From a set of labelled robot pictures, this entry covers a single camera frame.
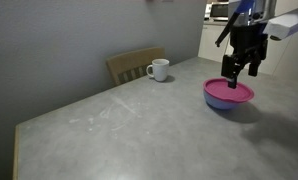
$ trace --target gray wall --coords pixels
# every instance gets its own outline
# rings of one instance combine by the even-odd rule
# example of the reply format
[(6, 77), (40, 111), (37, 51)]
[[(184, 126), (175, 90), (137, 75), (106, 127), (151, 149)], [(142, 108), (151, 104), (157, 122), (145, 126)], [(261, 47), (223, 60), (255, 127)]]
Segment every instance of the gray wall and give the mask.
[(0, 179), (16, 124), (113, 86), (108, 56), (163, 46), (197, 56), (206, 0), (0, 0)]

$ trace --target table surface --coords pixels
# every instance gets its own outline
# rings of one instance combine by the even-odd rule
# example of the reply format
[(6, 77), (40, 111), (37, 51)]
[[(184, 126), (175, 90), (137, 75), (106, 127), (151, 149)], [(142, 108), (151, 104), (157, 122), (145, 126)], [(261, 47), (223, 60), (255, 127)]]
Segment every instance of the table surface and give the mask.
[(243, 71), (255, 98), (219, 111), (202, 83), (220, 69), (193, 58), (19, 124), (15, 178), (298, 180), (298, 83)]

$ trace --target white mug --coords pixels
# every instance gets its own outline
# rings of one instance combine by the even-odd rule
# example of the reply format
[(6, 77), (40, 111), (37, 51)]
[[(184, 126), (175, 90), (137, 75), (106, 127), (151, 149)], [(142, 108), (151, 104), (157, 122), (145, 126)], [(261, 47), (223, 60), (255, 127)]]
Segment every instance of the white mug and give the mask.
[[(155, 59), (152, 61), (152, 65), (147, 67), (147, 74), (155, 78), (156, 81), (164, 81), (168, 76), (168, 67), (169, 61), (167, 59)], [(152, 68), (153, 74), (148, 72), (149, 68)]]

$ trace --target wooden chair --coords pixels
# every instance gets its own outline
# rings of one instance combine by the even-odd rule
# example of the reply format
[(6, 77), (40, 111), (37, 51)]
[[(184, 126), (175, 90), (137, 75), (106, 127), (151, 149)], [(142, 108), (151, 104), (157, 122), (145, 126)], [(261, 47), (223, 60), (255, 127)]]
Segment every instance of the wooden chair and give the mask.
[(154, 59), (164, 59), (160, 47), (131, 51), (107, 59), (107, 67), (116, 86), (147, 75), (146, 68)]

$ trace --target white cabinet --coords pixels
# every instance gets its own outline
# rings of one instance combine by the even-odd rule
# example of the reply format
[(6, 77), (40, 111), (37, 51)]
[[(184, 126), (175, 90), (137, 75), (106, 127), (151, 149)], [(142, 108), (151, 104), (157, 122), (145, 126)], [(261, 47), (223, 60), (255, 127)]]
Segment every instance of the white cabinet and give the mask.
[(292, 35), (274, 75), (298, 81), (298, 33)]
[(233, 47), (230, 45), (230, 38), (229, 38), (225, 54), (232, 55), (232, 53), (233, 53)]
[(219, 48), (215, 42), (224, 28), (225, 26), (219, 25), (203, 26), (198, 53), (199, 57), (222, 62), (222, 57), (225, 54), (228, 44), (228, 36), (222, 41)]
[(272, 75), (286, 50), (290, 37), (281, 41), (274, 41), (268, 38), (267, 58), (263, 60), (258, 71)]

